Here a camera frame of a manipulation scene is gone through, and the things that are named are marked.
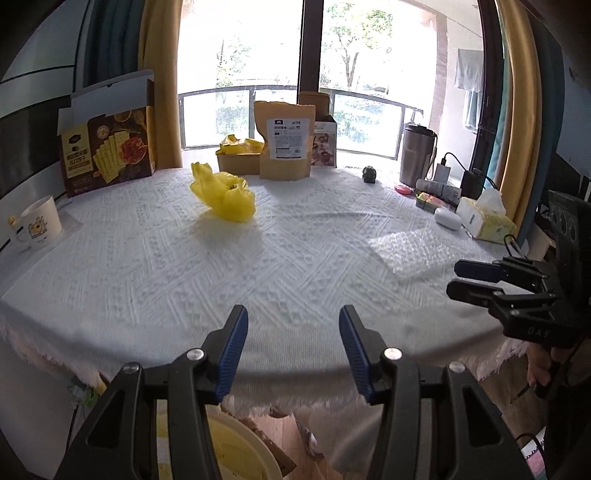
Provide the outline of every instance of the snack package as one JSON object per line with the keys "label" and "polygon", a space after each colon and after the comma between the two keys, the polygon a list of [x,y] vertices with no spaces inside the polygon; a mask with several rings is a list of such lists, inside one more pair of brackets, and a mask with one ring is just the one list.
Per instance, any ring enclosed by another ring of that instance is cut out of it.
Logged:
{"label": "snack package", "polygon": [[255,102],[256,129],[265,140],[262,179],[299,180],[310,176],[314,141],[314,105]]}
{"label": "snack package", "polygon": [[221,171],[212,173],[207,163],[192,163],[195,181],[191,191],[215,215],[231,222],[247,222],[255,214],[255,194],[241,177]]}

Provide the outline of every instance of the person's hand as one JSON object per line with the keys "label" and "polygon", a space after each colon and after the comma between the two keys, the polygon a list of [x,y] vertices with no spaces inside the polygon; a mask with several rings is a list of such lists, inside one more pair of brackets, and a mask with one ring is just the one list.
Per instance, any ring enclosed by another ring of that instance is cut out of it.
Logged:
{"label": "person's hand", "polygon": [[527,348],[527,381],[530,386],[534,386],[536,382],[540,385],[546,386],[550,383],[550,367],[552,361],[564,363],[567,361],[572,349],[564,350],[561,348],[553,348],[551,352],[546,350],[541,345],[530,343]]}

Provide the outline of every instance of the glass balcony railing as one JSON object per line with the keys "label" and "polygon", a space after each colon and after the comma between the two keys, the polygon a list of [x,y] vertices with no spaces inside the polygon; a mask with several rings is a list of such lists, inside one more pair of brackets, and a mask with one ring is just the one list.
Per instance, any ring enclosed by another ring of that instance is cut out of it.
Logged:
{"label": "glass balcony railing", "polygon": [[[239,85],[178,96],[183,149],[213,148],[222,138],[258,138],[255,100],[296,102],[294,85]],[[338,125],[337,150],[397,160],[404,124],[423,110],[387,98],[321,88],[330,96],[330,114]]]}

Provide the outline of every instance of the stainless steel container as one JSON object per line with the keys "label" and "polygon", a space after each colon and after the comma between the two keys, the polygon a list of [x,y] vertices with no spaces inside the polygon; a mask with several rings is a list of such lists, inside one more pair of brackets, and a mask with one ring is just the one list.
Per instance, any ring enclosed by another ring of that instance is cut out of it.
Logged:
{"label": "stainless steel container", "polygon": [[422,125],[404,128],[400,156],[400,182],[415,188],[417,180],[425,178],[433,158],[437,134]]}

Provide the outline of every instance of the small figurine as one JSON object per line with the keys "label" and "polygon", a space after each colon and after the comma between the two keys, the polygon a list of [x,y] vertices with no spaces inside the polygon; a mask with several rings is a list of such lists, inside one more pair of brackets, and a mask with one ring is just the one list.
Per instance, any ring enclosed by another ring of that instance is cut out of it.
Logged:
{"label": "small figurine", "polygon": [[375,183],[375,177],[377,176],[377,173],[375,171],[375,168],[373,168],[372,166],[367,166],[363,169],[363,181],[365,183]]}

